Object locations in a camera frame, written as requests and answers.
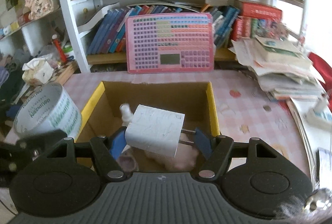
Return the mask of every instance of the blue gripper pad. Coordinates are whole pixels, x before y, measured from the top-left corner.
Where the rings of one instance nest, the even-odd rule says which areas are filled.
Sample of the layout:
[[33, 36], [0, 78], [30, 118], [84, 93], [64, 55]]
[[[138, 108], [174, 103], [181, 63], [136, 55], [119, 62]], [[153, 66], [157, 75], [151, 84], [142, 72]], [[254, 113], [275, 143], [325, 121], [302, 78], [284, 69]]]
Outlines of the blue gripper pad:
[[211, 138], [204, 134], [199, 128], [195, 128], [195, 132], [195, 146], [202, 152], [205, 159], [209, 159], [213, 152]]
[[126, 139], [125, 139], [125, 129], [117, 133], [115, 138], [112, 140], [112, 146], [110, 148], [110, 153], [112, 157], [117, 160], [119, 156], [121, 155], [123, 149], [127, 145]]

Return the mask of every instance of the pink learning tablet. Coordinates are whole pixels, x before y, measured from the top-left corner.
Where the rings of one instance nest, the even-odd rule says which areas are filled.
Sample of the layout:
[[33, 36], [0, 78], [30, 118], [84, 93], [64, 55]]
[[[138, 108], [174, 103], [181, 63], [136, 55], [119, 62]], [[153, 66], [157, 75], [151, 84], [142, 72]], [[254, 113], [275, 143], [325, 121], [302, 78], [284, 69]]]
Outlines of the pink learning tablet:
[[126, 20], [128, 72], [210, 71], [214, 67], [212, 16], [167, 13]]

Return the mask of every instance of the metal prong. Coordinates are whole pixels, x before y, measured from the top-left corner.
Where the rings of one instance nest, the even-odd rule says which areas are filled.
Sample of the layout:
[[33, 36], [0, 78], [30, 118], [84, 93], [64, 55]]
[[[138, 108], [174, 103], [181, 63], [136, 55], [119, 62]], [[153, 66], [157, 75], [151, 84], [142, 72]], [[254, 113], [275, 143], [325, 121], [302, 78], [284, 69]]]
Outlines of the metal prong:
[[179, 139], [179, 143], [180, 143], [180, 144], [185, 144], [185, 145], [194, 146], [194, 142], [192, 142], [191, 140], [183, 140], [183, 139]]
[[196, 131], [188, 130], [188, 129], [184, 129], [184, 128], [182, 128], [181, 132], [182, 132], [183, 134], [189, 134], [189, 135], [193, 135], [193, 134], [196, 133]]

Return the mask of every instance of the pink tablecloth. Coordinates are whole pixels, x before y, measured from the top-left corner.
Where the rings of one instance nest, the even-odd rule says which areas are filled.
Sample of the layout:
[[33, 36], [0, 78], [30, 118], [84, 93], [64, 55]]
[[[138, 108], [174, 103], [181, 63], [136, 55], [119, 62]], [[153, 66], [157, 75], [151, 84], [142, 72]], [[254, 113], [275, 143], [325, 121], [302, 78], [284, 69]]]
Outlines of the pink tablecloth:
[[[248, 142], [250, 137], [259, 137], [309, 175], [304, 145], [288, 108], [278, 102], [270, 102], [257, 83], [242, 73], [215, 70], [210, 73], [183, 74], [131, 75], [127, 72], [76, 74], [71, 76], [64, 88], [77, 107], [82, 110], [101, 81], [132, 83], [211, 81], [222, 134], [232, 137], [236, 142]], [[16, 140], [17, 136], [11, 130], [6, 141], [14, 143]], [[232, 166], [243, 162], [243, 159], [234, 160]]]

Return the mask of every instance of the packing tape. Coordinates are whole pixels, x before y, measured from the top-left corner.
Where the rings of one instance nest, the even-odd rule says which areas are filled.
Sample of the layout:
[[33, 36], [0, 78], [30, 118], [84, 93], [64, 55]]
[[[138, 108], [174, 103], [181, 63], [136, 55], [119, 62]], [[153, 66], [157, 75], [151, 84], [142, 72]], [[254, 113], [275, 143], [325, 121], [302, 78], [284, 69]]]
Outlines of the packing tape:
[[59, 83], [48, 83], [35, 90], [23, 103], [14, 120], [20, 138], [61, 129], [68, 137], [76, 137], [82, 115]]

